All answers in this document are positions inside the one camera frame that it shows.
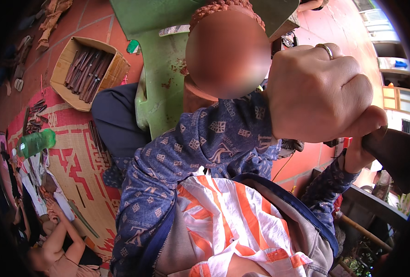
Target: green plastic chair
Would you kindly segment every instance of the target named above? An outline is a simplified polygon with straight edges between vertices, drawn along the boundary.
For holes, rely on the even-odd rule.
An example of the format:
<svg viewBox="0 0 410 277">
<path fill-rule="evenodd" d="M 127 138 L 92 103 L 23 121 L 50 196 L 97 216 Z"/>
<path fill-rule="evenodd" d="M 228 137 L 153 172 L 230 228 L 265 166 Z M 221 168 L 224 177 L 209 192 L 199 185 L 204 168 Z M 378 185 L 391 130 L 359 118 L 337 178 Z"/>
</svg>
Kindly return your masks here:
<svg viewBox="0 0 410 277">
<path fill-rule="evenodd" d="M 252 0 L 270 37 L 296 10 L 299 0 Z M 139 42 L 143 69 L 135 99 L 137 124 L 152 138 L 175 127 L 183 110 L 188 32 L 160 36 L 170 26 L 188 24 L 205 0 L 110 0 L 128 40 Z"/>
</svg>

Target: ring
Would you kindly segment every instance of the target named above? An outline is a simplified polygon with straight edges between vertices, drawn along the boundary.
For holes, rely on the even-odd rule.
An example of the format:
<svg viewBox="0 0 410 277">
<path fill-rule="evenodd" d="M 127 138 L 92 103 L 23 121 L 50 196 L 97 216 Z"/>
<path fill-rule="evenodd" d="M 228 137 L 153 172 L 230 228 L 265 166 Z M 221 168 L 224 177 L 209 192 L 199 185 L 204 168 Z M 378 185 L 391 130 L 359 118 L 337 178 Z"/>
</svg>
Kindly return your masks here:
<svg viewBox="0 0 410 277">
<path fill-rule="evenodd" d="M 316 47 L 320 47 L 320 48 L 325 49 L 326 52 L 328 53 L 328 56 L 330 56 L 330 61 L 333 60 L 333 53 L 331 52 L 331 49 L 328 46 L 326 46 L 323 43 L 319 43 L 318 45 L 316 45 Z"/>
</svg>

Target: yellow cable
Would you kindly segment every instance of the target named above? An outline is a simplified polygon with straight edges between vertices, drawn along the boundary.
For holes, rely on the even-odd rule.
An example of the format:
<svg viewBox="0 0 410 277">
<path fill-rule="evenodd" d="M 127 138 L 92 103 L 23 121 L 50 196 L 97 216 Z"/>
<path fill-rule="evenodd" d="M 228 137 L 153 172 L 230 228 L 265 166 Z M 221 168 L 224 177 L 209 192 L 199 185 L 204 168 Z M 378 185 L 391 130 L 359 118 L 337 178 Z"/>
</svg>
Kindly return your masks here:
<svg viewBox="0 0 410 277">
<path fill-rule="evenodd" d="M 291 154 L 290 158 L 288 158 L 288 160 L 287 160 L 286 163 L 282 166 L 282 168 L 279 169 L 279 171 L 277 172 L 277 174 L 276 174 L 276 175 L 274 176 L 274 178 L 273 178 L 273 182 L 274 182 L 274 180 L 276 179 L 277 175 L 279 175 L 280 171 L 282 171 L 282 169 L 286 166 L 286 164 L 290 162 L 291 158 L 294 156 L 294 153 Z"/>
</svg>

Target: red and beige mat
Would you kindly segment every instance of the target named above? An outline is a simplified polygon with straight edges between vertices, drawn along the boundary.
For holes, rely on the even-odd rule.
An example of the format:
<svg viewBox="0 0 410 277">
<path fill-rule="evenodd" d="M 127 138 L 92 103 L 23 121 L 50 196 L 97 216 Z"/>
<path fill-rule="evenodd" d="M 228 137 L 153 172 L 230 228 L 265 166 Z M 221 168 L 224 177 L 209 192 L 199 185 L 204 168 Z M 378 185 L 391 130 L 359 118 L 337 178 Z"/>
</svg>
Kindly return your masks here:
<svg viewBox="0 0 410 277">
<path fill-rule="evenodd" d="M 28 105 L 44 98 L 47 108 L 40 113 L 48 118 L 42 130 L 51 128 L 56 132 L 56 145 L 49 149 L 49 170 L 58 180 L 65 196 L 72 200 L 98 234 L 86 228 L 76 216 L 73 222 L 80 235 L 88 236 L 94 243 L 93 250 L 106 262 L 111 258 L 116 235 L 115 216 L 120 194 L 117 189 L 103 183 L 102 174 L 109 168 L 105 154 L 97 151 L 88 122 L 91 113 L 76 111 L 57 95 L 51 87 L 36 93 Z M 8 149 L 14 148 L 22 134 L 25 109 L 9 125 Z"/>
</svg>

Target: green plastic bottle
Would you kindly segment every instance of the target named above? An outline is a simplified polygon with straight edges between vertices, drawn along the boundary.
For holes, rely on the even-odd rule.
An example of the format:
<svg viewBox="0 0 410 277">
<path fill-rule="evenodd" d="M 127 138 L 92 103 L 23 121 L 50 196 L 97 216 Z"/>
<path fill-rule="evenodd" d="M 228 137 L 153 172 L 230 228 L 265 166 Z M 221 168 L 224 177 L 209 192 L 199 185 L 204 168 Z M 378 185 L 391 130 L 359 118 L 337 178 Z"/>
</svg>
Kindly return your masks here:
<svg viewBox="0 0 410 277">
<path fill-rule="evenodd" d="M 23 136 L 17 142 L 16 148 L 13 148 L 13 157 L 29 158 L 45 148 L 51 148 L 56 144 L 56 133 L 51 129 L 45 129 L 42 132 L 34 132 Z"/>
</svg>

